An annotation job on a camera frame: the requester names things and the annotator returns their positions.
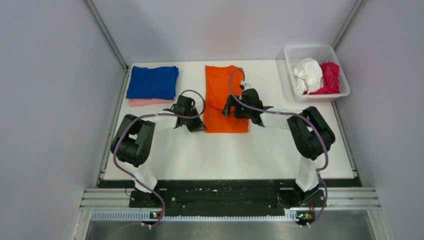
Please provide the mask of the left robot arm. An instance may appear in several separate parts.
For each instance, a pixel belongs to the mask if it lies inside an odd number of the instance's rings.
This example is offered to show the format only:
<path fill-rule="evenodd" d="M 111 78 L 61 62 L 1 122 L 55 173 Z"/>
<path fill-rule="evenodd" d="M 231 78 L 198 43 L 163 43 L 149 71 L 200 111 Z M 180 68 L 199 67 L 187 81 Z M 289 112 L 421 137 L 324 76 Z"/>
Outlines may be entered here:
<path fill-rule="evenodd" d="M 147 206 L 156 206 L 161 198 L 155 190 L 158 180 L 148 163 L 154 134 L 182 126 L 191 133 L 204 131 L 207 127 L 200 115 L 195 100 L 180 95 L 170 108 L 143 116 L 127 114 L 120 122 L 110 147 L 113 162 L 134 180 Z"/>

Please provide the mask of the orange t shirt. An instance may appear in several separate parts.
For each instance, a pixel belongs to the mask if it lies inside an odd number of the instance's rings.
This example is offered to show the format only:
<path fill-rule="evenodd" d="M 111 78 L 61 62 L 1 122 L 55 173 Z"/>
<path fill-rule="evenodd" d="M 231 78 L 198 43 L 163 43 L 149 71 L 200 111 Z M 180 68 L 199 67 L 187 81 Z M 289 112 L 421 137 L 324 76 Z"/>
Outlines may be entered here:
<path fill-rule="evenodd" d="M 233 115 L 224 116 L 222 110 L 225 108 L 230 90 L 236 96 L 242 93 L 240 84 L 243 74 L 237 71 L 234 65 L 218 67 L 205 66 L 205 111 L 203 122 L 208 134 L 242 134 L 249 131 L 249 120 L 238 119 Z"/>

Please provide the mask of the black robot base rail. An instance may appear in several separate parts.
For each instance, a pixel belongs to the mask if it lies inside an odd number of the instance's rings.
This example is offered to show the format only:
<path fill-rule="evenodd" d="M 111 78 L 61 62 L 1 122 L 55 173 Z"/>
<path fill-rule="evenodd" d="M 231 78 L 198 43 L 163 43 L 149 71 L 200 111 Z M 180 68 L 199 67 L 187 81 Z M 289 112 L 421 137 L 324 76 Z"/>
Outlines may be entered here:
<path fill-rule="evenodd" d="M 156 193 L 133 190 L 129 207 L 157 209 L 150 217 L 274 217 L 290 208 L 318 210 L 330 200 L 320 183 L 304 193 L 293 179 L 159 180 Z"/>

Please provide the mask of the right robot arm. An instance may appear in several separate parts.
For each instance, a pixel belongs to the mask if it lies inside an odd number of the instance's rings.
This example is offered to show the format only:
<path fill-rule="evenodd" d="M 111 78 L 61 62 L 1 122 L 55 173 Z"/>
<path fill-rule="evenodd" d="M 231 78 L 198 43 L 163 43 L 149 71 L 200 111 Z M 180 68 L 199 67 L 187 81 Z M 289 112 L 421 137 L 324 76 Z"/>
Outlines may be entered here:
<path fill-rule="evenodd" d="M 224 116 L 248 119 L 260 127 L 279 128 L 290 131 L 295 147 L 301 155 L 300 167 L 295 178 L 293 200 L 299 206 L 307 206 L 318 191 L 321 170 L 315 161 L 325 158 L 328 166 L 328 152 L 335 142 L 335 134 L 315 106 L 290 112 L 273 106 L 265 106 L 258 92 L 245 89 L 241 95 L 230 94 L 221 112 Z"/>

